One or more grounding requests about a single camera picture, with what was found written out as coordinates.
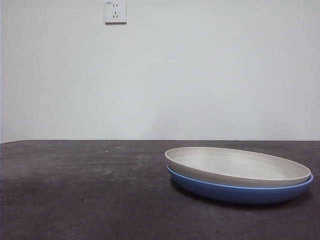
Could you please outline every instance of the white wall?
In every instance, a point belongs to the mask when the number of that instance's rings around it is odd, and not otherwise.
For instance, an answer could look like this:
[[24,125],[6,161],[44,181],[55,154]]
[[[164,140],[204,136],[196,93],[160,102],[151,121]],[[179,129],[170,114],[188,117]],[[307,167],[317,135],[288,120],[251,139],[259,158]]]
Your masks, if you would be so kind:
[[2,0],[2,141],[320,140],[319,0]]

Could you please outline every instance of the gray tabletop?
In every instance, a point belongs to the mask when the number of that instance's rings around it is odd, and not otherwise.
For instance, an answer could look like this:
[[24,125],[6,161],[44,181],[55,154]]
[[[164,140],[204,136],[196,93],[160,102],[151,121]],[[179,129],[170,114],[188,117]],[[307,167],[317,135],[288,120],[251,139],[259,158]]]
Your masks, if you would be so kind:
[[[283,203],[206,199],[171,181],[164,152],[187,146],[271,154],[314,181]],[[319,141],[41,140],[1,145],[3,240],[317,240]]]

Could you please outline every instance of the outlet label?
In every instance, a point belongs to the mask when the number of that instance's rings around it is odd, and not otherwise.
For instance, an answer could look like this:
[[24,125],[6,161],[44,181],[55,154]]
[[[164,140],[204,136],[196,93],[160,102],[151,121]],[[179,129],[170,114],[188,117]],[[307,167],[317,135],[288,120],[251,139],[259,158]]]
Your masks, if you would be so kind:
[[126,24],[127,23],[127,1],[108,0],[104,2],[105,24]]

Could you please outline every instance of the white plate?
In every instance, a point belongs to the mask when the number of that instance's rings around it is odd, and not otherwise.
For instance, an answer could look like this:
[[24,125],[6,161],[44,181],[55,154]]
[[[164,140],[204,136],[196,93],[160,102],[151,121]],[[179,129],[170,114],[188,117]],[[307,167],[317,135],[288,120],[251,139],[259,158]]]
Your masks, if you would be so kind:
[[210,183],[242,187],[285,187],[303,183],[310,170],[295,161],[252,151],[179,147],[165,152],[177,173]]

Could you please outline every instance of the oval plate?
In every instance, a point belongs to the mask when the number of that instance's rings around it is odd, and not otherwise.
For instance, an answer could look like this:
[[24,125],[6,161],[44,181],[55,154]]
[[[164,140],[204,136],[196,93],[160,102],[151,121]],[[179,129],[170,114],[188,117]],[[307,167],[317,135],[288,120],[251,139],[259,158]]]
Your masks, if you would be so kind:
[[293,186],[281,187],[229,186],[192,179],[173,171],[169,166],[167,168],[172,179],[184,189],[206,198],[237,204],[284,202],[302,194],[314,179],[311,174],[308,181]]
[[240,187],[285,187],[310,178],[304,165],[263,153],[217,147],[179,147],[165,153],[175,172],[205,182]]

